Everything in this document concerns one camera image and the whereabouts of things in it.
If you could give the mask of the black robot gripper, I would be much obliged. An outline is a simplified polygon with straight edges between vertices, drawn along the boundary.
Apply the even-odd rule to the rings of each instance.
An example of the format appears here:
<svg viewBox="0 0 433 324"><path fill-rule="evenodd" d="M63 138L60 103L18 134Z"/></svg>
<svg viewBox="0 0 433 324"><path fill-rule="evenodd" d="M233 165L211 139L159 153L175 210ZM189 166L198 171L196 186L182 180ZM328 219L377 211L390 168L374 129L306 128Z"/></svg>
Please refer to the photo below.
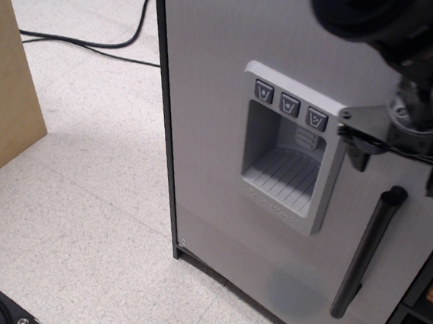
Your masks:
<svg viewBox="0 0 433 324"><path fill-rule="evenodd" d="M352 166L365 172L371 155L394 152L433 165L433 86L403 77L385 105L347 107L339 113ZM433 169L426 184L433 198Z"/></svg>

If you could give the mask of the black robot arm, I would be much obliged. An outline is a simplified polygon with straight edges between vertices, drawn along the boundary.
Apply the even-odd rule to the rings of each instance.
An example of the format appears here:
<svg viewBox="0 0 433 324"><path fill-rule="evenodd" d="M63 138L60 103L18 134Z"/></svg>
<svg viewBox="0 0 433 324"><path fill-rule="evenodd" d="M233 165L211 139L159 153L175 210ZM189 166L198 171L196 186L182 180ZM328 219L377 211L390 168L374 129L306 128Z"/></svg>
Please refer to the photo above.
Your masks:
<svg viewBox="0 0 433 324"><path fill-rule="evenodd" d="M363 42L401 79L386 106L347 107L338 132L353 167L393 152L431 166L426 193L433 197L433 0L310 0L322 28Z"/></svg>

